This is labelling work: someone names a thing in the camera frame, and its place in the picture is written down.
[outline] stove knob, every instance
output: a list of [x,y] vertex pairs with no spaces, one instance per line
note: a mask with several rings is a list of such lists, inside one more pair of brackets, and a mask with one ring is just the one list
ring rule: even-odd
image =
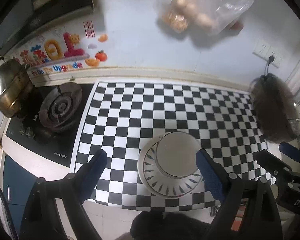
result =
[[34,137],[34,132],[30,129],[30,127],[27,127],[26,129],[26,136],[28,136],[29,138]]
[[25,132],[26,132],[26,128],[25,128],[24,126],[22,126],[22,127],[21,127],[21,130],[20,130],[20,133],[21,133],[21,134],[25,134]]

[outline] plate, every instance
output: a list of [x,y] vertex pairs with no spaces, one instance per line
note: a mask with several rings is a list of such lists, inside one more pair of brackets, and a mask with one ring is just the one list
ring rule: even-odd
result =
[[156,164],[158,143],[169,133],[152,138],[142,148],[138,158],[138,174],[145,187],[154,195],[164,198],[180,198],[192,192],[202,181],[202,175],[197,169],[183,178],[173,178],[163,174]]

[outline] white outlet panel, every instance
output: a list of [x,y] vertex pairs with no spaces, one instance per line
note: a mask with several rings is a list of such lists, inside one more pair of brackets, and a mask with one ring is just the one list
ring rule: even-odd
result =
[[273,55],[274,61],[271,64],[277,68],[279,68],[284,62],[283,53],[262,39],[258,40],[253,54],[263,58],[265,61],[267,61],[269,57]]
[[253,51],[253,54],[255,54],[261,58],[265,58],[269,49],[270,49],[270,45],[267,42],[265,42],[264,40],[260,39],[257,42],[257,45]]
[[271,64],[279,68],[281,62],[283,61],[282,53],[277,48],[270,46],[270,49],[268,50],[265,56],[265,60],[268,60],[271,55],[274,56],[274,61]]

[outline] brown furry object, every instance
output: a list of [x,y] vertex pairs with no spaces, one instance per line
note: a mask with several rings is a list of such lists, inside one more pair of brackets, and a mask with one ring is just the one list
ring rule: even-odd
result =
[[288,119],[298,118],[294,97],[285,82],[273,74],[256,81],[251,98],[260,129],[265,138],[274,143],[290,142],[294,134]]

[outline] tile floor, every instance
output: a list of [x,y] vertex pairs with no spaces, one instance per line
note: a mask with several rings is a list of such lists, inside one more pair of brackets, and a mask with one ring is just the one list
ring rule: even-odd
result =
[[[76,240],[62,200],[57,199],[56,201],[66,234]],[[133,219],[140,213],[140,211],[104,206],[91,201],[85,201],[83,207],[103,240],[114,240],[123,233],[129,232]],[[182,211],[180,213],[206,223],[211,223],[213,220],[210,217],[210,208]]]

